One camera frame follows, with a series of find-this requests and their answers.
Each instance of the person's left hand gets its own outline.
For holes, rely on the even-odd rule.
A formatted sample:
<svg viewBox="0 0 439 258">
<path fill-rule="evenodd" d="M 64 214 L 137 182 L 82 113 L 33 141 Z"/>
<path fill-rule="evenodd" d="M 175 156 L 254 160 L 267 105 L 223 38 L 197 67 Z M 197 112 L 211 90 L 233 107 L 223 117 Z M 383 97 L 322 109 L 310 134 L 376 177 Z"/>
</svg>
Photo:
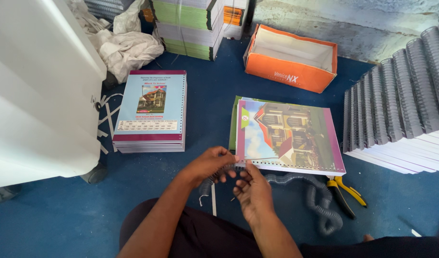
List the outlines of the person's left hand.
<svg viewBox="0 0 439 258">
<path fill-rule="evenodd" d="M 216 173 L 220 168 L 237 163 L 238 161 L 239 156 L 232 155 L 224 147 L 211 147 L 189 163 L 179 174 L 192 179 L 193 187 L 198 187 L 204 179 Z M 233 170 L 227 173 L 232 178 L 236 177 L 236 173 Z M 226 182 L 226 175 L 221 175 L 219 180 L 223 183 Z"/>
</svg>

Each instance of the person's right hand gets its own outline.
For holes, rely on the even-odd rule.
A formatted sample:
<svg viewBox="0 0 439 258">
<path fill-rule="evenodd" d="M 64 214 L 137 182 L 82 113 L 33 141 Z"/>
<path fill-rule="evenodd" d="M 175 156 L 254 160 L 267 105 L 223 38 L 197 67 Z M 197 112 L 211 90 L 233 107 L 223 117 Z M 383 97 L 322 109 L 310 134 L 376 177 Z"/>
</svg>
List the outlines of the person's right hand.
<svg viewBox="0 0 439 258">
<path fill-rule="evenodd" d="M 240 172 L 242 179 L 237 180 L 232 191 L 240 202 L 243 216 L 251 227 L 274 216 L 274 203 L 272 201 L 272 188 L 259 169 L 246 161 L 246 171 Z"/>
</svg>

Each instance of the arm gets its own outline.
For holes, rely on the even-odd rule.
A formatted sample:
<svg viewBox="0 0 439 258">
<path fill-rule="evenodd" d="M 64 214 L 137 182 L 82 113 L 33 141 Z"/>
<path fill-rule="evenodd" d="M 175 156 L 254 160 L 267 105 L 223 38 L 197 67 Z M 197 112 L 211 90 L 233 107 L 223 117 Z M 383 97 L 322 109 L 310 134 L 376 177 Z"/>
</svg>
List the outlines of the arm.
<svg viewBox="0 0 439 258">
<path fill-rule="evenodd" d="M 233 164 L 238 157 L 223 147 L 205 151 L 178 173 L 146 218 L 129 238 L 117 258 L 167 257 L 178 220 L 192 189 L 221 167 Z M 220 179 L 226 181 L 225 175 Z"/>
<path fill-rule="evenodd" d="M 277 217 L 272 201 L 272 188 L 250 161 L 248 172 L 240 172 L 233 193 L 240 201 L 243 215 L 250 224 L 257 245 L 265 258 L 302 258 L 290 233 Z"/>
</svg>

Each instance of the house illustration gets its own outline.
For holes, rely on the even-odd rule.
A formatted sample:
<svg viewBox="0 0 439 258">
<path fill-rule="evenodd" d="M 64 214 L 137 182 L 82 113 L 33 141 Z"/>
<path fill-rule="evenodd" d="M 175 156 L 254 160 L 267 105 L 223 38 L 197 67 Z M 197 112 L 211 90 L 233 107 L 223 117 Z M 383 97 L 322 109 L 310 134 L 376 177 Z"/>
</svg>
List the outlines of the house illustration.
<svg viewBox="0 0 439 258">
<path fill-rule="evenodd" d="M 165 95 L 166 92 L 162 89 L 157 89 L 155 91 L 148 92 L 147 94 L 140 97 L 140 101 L 138 102 L 138 107 L 139 108 L 164 107 Z"/>
<path fill-rule="evenodd" d="M 254 120 L 259 124 L 264 142 L 286 165 L 315 165 L 313 144 L 307 134 L 310 111 L 306 107 L 266 103 Z"/>
</svg>

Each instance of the concrete wall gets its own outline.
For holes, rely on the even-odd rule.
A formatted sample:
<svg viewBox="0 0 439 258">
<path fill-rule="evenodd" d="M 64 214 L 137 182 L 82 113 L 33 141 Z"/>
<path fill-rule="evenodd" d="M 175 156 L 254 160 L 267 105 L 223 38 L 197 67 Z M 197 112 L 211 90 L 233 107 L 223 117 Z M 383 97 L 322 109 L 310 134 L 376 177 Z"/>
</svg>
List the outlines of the concrete wall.
<svg viewBox="0 0 439 258">
<path fill-rule="evenodd" d="M 430 26 L 439 0 L 257 0 L 256 23 L 335 42 L 338 55 L 367 62 L 391 57 Z"/>
</svg>

